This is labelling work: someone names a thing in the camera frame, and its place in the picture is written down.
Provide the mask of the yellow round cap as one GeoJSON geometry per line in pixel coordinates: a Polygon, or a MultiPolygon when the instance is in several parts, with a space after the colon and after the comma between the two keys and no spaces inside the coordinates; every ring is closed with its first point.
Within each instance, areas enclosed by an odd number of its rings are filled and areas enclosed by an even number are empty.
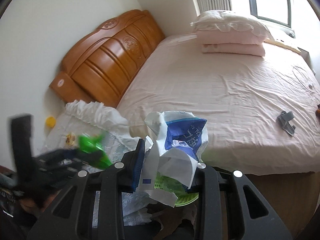
{"type": "Polygon", "coordinates": [[[56,119],[53,116],[49,116],[46,119],[46,126],[49,128],[53,128],[56,125],[56,119]]]}

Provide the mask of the pink bed sheet mattress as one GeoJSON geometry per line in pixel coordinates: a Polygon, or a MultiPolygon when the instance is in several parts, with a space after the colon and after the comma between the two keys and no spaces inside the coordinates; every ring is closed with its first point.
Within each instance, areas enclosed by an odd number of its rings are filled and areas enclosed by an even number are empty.
{"type": "Polygon", "coordinates": [[[207,120],[203,160],[258,176],[319,171],[319,84],[298,54],[264,44],[265,56],[204,54],[194,34],[164,39],[117,110],[131,134],[152,135],[151,112],[185,111],[207,120]],[[292,111],[294,136],[277,122],[292,111]]]}

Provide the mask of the green yellow snack wrapper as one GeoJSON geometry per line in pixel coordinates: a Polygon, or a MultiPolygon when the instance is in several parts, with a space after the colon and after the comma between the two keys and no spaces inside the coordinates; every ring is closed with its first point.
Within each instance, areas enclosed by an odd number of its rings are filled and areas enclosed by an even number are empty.
{"type": "Polygon", "coordinates": [[[104,137],[103,134],[95,136],[83,134],[78,136],[79,150],[85,154],[84,161],[100,170],[105,170],[112,165],[102,145],[104,137]]]}

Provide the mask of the small yellow snack piece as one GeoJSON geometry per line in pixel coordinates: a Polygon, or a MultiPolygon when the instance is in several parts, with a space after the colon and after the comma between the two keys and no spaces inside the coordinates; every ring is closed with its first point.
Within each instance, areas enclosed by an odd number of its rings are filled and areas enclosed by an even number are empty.
{"type": "Polygon", "coordinates": [[[66,135],[66,140],[65,140],[66,144],[68,146],[73,146],[75,143],[75,134],[74,133],[68,133],[66,135]]]}

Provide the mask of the grey clip on bed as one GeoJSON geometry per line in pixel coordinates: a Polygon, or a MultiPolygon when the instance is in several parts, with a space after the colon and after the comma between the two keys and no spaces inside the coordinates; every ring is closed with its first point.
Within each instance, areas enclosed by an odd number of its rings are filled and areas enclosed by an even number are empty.
{"type": "Polygon", "coordinates": [[[288,135],[294,136],[295,134],[295,125],[291,125],[290,121],[294,119],[294,115],[292,111],[286,112],[282,111],[277,116],[277,122],[280,125],[281,129],[283,129],[288,135]]]}

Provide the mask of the folded pink blanket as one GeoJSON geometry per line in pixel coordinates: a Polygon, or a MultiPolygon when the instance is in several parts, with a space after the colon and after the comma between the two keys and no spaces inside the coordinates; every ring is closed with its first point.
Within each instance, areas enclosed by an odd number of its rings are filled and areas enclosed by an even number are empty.
{"type": "Polygon", "coordinates": [[[265,36],[254,35],[250,30],[198,30],[197,41],[203,53],[232,53],[254,56],[265,56],[263,42],[265,36]]]}

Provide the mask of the green plastic trash basket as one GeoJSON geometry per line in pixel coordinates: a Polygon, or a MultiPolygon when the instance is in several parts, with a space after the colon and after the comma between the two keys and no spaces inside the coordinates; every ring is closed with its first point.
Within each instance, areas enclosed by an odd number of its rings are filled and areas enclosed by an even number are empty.
{"type": "Polygon", "coordinates": [[[188,193],[197,165],[194,158],[163,157],[159,161],[154,188],[149,197],[170,207],[184,206],[197,200],[197,193],[188,193]]]}

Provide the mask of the blue white bag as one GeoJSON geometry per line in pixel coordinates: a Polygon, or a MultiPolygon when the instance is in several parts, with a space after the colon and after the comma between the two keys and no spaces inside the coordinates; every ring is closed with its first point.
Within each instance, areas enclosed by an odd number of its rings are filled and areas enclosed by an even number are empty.
{"type": "Polygon", "coordinates": [[[174,207],[178,196],[155,188],[158,174],[190,189],[197,163],[208,145],[207,120],[193,113],[165,111],[149,113],[144,120],[156,139],[143,164],[139,188],[149,197],[174,207]]]}

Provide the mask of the wooden bed headboard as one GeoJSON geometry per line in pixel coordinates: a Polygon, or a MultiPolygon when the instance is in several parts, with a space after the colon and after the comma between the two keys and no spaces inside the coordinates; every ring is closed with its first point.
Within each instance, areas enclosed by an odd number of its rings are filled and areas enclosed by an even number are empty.
{"type": "Polygon", "coordinates": [[[49,87],[64,102],[97,101],[116,108],[164,38],[149,11],[127,11],[79,40],[49,87]]]}

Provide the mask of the white ruffled pillow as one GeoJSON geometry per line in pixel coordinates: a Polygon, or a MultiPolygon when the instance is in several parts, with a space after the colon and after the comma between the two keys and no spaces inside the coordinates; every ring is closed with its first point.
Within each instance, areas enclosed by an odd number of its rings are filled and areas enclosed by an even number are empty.
{"type": "Polygon", "coordinates": [[[257,37],[273,39],[268,27],[250,14],[239,14],[230,10],[209,10],[201,13],[190,24],[195,31],[221,32],[251,31],[257,37]]]}

